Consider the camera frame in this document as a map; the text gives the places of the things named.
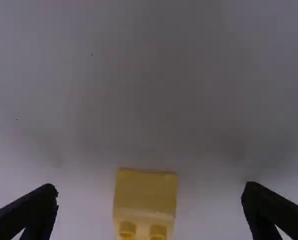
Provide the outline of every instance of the yellow lego brick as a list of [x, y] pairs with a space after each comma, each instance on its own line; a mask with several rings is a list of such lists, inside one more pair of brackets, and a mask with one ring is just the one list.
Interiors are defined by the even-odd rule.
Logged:
[[170, 240], [177, 181], [174, 172], [120, 169], [113, 204], [116, 239]]

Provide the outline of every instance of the gray background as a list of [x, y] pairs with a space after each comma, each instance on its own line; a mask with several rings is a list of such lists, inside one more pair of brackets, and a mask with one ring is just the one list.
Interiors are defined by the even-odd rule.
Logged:
[[175, 240], [298, 203], [298, 1], [0, 0], [0, 207], [51, 182], [52, 239], [111, 240], [120, 166], [179, 174]]

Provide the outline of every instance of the white surface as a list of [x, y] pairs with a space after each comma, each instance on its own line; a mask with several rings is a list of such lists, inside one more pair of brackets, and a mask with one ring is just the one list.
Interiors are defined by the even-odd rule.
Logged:
[[176, 240], [298, 203], [298, 1], [0, 0], [0, 207], [51, 182], [52, 239], [112, 239], [119, 166], [179, 173]]

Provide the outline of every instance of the lego stud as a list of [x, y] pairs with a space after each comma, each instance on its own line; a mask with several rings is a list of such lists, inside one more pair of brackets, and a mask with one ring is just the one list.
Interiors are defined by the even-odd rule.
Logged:
[[123, 221], [120, 223], [120, 229], [119, 229], [119, 233], [120, 233], [120, 237], [123, 240], [133, 240], [134, 239], [134, 235], [136, 232], [136, 225], [131, 223], [131, 222], [127, 222], [127, 221]]
[[165, 240], [166, 239], [166, 227], [163, 225], [151, 225], [150, 227], [150, 240]]

